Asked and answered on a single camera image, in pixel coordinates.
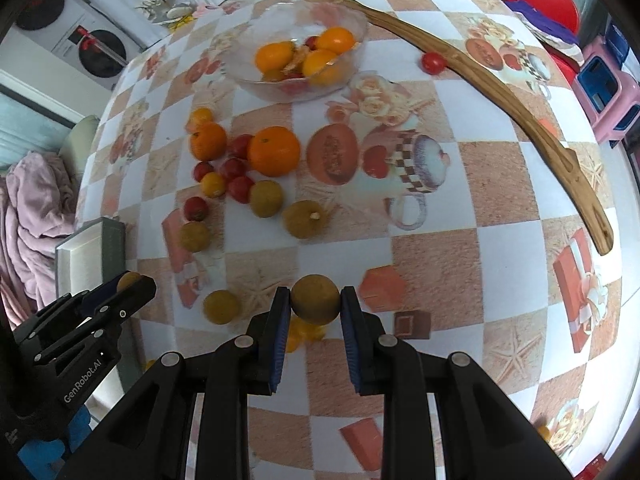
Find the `table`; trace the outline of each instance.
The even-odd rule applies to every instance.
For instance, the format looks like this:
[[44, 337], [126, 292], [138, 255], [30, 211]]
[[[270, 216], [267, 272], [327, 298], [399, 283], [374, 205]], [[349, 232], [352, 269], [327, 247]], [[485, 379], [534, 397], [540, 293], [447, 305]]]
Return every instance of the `table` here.
[[[133, 320], [142, 362], [174, 349], [185, 356], [211, 351], [266, 310], [275, 287], [325, 274], [338, 288], [356, 286], [386, 331], [416, 337], [410, 342], [418, 350], [467, 352], [532, 423], [549, 425], [552, 447], [580, 470], [617, 428], [602, 385], [615, 368], [619, 244], [597, 255], [523, 131], [456, 74], [422, 72], [420, 53], [381, 28], [371, 27], [360, 73], [335, 94], [286, 105], [235, 88], [218, 54], [249, 20], [288, 1], [232, 0], [180, 28], [133, 60], [102, 117], [78, 223], [100, 215], [125, 222], [128, 268], [158, 284], [155, 300]], [[583, 111], [545, 50], [500, 0], [358, 1], [449, 41], [509, 84], [576, 151], [617, 233]], [[278, 180], [287, 203], [310, 198], [324, 206], [330, 224], [321, 237], [300, 242], [278, 217], [257, 219], [225, 198], [210, 201], [212, 248], [184, 254], [165, 243], [164, 232], [170, 240], [185, 199], [199, 194], [184, 125], [202, 105], [231, 138], [281, 125], [304, 148], [322, 126], [345, 123], [361, 152], [382, 145], [391, 154], [404, 142], [399, 151], [409, 153], [404, 160], [418, 180], [408, 170], [403, 181], [359, 169], [330, 186], [301, 161], [295, 174]], [[226, 326], [202, 313], [204, 296], [219, 288], [243, 305], [241, 319]], [[343, 435], [375, 442], [382, 399], [354, 393], [341, 338], [336, 320], [324, 339], [287, 355], [276, 396], [250, 399], [255, 479], [376, 478]], [[439, 431], [434, 435], [438, 440]], [[442, 474], [441, 452], [437, 465]]]

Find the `wooden back scratcher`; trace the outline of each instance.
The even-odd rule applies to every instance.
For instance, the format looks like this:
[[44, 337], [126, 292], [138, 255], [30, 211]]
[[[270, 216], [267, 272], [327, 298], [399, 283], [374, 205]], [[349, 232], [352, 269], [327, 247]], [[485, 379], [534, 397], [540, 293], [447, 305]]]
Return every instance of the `wooden back scratcher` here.
[[532, 115], [508, 86], [474, 60], [449, 43], [389, 16], [380, 10], [370, 9], [355, 0], [306, 0], [341, 4], [359, 10], [373, 25], [385, 28], [424, 52], [437, 52], [447, 60], [447, 65], [463, 77], [482, 95], [504, 110], [527, 134], [549, 169], [574, 202], [600, 254], [613, 248], [613, 231], [604, 214], [602, 204], [580, 169], [574, 150], [565, 148]]

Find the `metal bolt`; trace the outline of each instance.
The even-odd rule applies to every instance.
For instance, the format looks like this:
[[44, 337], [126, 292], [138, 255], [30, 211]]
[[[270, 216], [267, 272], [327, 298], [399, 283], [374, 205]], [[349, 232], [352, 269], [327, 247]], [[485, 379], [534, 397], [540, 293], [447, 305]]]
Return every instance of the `metal bolt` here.
[[249, 346], [254, 344], [254, 338], [250, 335], [241, 335], [236, 337], [234, 343], [236, 343], [238, 348], [249, 348]]
[[456, 352], [451, 356], [451, 362], [456, 366], [465, 367], [471, 362], [471, 358], [464, 352]]
[[378, 342], [382, 346], [391, 348], [392, 346], [396, 346], [398, 344], [398, 338], [396, 338], [396, 336], [391, 334], [383, 334], [378, 338]]
[[160, 362], [164, 366], [175, 366], [180, 362], [180, 355], [176, 352], [169, 352], [161, 357]]

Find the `pink cloth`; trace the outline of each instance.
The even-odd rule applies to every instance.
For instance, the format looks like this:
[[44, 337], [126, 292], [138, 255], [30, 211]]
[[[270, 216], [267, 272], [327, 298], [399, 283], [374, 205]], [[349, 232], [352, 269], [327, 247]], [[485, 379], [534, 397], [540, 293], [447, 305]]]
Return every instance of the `pink cloth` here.
[[0, 186], [0, 295], [12, 328], [56, 299], [56, 245], [74, 232], [76, 207], [59, 156], [29, 152]]

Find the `glass bowl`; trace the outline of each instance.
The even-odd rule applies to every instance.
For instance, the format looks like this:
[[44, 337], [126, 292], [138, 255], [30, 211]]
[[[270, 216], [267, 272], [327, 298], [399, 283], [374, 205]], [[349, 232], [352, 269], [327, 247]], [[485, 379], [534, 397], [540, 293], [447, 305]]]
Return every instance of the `glass bowl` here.
[[[254, 58], [261, 46], [277, 41], [302, 45], [309, 36], [319, 36], [329, 27], [346, 28], [355, 37], [356, 45], [311, 77], [260, 81], [262, 74], [255, 67]], [[343, 6], [304, 1], [275, 4], [251, 22], [223, 53], [224, 70], [240, 88], [265, 101], [290, 103], [314, 99], [342, 88], [358, 71], [368, 28], [363, 13]]]

